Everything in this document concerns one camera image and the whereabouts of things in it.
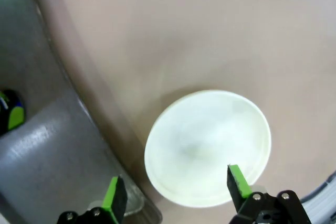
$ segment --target green strip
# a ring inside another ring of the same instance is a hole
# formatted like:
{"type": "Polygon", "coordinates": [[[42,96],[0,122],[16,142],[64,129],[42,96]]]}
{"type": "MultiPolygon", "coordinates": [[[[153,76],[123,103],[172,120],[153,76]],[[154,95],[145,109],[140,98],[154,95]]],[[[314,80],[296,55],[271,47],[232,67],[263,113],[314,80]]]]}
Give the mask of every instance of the green strip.
{"type": "Polygon", "coordinates": [[[235,182],[238,186],[240,195],[243,198],[247,198],[250,194],[252,194],[252,190],[250,186],[248,185],[248,183],[246,182],[246,179],[244,178],[243,174],[241,173],[239,166],[229,165],[229,168],[231,170],[233,177],[235,178],[235,182]]]}
{"type": "Polygon", "coordinates": [[[22,124],[25,120],[25,113],[22,107],[14,107],[9,115],[8,120],[8,129],[11,130],[20,124],[22,124]]]}
{"type": "Polygon", "coordinates": [[[113,203],[114,195],[116,194],[115,190],[117,188],[117,182],[118,182],[118,177],[113,177],[111,180],[110,186],[105,194],[104,201],[101,207],[105,211],[111,213],[114,223],[119,224],[112,211],[112,203],[113,203]]]}

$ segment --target white bowl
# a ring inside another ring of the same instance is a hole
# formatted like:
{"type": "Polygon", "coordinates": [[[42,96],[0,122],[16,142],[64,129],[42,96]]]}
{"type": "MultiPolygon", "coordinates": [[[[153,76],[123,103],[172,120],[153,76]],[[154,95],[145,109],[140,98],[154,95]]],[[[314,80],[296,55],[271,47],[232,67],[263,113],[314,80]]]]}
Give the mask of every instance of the white bowl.
{"type": "Polygon", "coordinates": [[[271,149],[267,120],[248,99],[221,90],[180,98],[155,121],[145,148],[145,167],[155,189],[188,207],[231,200],[228,164],[238,164],[247,182],[262,174],[271,149]]]}

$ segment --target beige table surface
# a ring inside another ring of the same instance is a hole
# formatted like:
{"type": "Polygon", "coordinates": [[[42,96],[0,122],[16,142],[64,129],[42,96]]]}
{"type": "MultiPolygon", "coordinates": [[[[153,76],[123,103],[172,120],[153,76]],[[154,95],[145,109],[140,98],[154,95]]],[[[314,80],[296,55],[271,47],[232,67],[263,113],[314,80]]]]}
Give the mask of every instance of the beige table surface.
{"type": "Polygon", "coordinates": [[[200,89],[254,101],[272,131],[258,181],[304,196],[336,169],[336,0],[40,0],[71,79],[167,223],[227,223],[232,204],[179,207],[151,187],[146,138],[200,89]]]}

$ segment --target screw head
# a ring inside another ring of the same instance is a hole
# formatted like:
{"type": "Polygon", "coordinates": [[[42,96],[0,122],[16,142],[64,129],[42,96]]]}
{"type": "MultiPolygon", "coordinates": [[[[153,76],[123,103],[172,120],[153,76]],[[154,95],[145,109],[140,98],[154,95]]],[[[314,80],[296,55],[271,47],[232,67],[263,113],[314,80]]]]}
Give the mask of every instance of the screw head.
{"type": "Polygon", "coordinates": [[[67,220],[72,220],[73,216],[72,212],[67,213],[67,220]]]}
{"type": "Polygon", "coordinates": [[[95,209],[93,211],[93,216],[98,216],[98,215],[100,215],[100,210],[99,209],[95,209]]]}
{"type": "Polygon", "coordinates": [[[253,199],[261,200],[261,195],[260,194],[253,194],[253,199]]]}
{"type": "Polygon", "coordinates": [[[281,194],[283,199],[289,199],[289,194],[288,193],[283,193],[281,194]]]}

